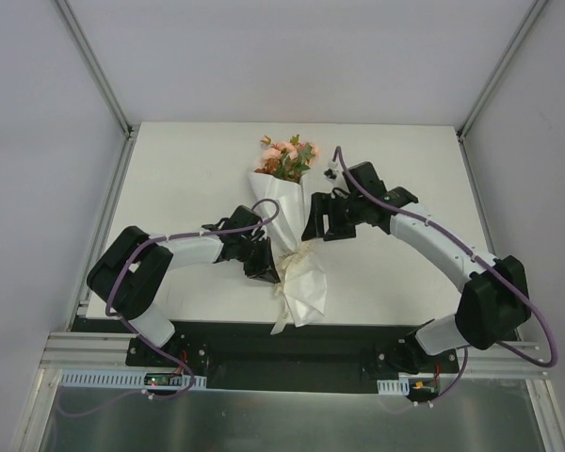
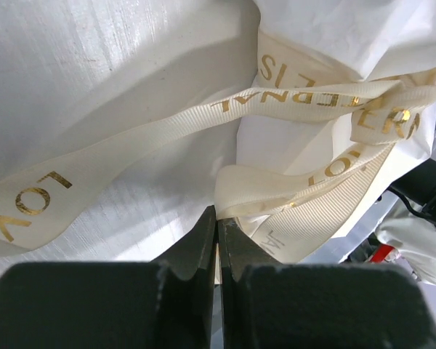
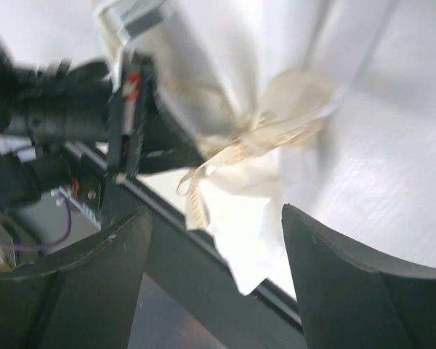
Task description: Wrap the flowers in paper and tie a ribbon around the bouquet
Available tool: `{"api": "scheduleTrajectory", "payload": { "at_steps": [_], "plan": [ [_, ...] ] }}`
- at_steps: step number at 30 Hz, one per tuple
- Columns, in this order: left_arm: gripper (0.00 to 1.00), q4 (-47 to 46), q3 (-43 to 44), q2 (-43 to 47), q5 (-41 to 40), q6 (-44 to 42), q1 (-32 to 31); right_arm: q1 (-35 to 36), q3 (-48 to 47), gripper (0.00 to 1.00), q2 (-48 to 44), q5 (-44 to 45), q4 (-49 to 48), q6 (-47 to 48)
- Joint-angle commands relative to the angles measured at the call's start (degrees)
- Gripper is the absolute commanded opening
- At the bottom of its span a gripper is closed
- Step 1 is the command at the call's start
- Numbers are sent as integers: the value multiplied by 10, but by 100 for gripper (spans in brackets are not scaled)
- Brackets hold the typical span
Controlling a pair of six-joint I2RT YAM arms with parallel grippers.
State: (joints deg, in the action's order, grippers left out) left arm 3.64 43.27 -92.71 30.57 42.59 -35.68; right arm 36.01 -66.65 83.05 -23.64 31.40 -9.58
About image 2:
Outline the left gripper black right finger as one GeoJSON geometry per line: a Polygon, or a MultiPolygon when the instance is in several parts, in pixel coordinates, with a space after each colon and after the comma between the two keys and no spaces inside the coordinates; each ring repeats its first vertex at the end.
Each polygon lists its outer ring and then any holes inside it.
{"type": "Polygon", "coordinates": [[[217,224],[226,348],[436,348],[415,281],[391,265],[290,265],[217,224]]]}

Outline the translucent white wrapping paper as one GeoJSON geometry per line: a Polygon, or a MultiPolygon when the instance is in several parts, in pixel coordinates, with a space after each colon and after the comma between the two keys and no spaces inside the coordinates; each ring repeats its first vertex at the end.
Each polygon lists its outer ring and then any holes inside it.
{"type": "MultiPolygon", "coordinates": [[[[253,87],[260,32],[353,82],[436,67],[436,1],[0,1],[0,181],[253,87]]],[[[411,169],[430,156],[436,102],[421,117],[411,169]]],[[[215,207],[240,125],[165,145],[57,238],[0,258],[157,256],[215,207]]]]}

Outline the cream printed ribbon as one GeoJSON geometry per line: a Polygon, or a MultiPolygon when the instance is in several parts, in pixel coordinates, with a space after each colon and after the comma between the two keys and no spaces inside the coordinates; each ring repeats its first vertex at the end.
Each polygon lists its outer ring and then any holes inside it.
{"type": "Polygon", "coordinates": [[[117,176],[165,145],[241,123],[236,164],[217,174],[214,205],[255,242],[298,262],[346,233],[413,166],[436,67],[350,81],[336,66],[259,33],[256,84],[141,124],[0,181],[0,257],[57,238],[117,176]]]}

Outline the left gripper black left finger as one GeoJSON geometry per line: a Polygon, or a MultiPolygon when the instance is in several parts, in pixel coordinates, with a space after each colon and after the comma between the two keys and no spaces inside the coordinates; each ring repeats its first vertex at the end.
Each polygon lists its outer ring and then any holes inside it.
{"type": "Polygon", "coordinates": [[[150,262],[26,262],[0,277],[0,348],[207,348],[214,207],[150,262]]]}

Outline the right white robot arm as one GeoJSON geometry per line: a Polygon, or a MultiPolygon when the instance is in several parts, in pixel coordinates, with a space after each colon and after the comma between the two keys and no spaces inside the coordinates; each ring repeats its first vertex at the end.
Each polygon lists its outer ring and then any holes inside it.
{"type": "Polygon", "coordinates": [[[387,189],[398,197],[375,230],[421,281],[436,285],[436,160],[428,159],[387,189]]]}

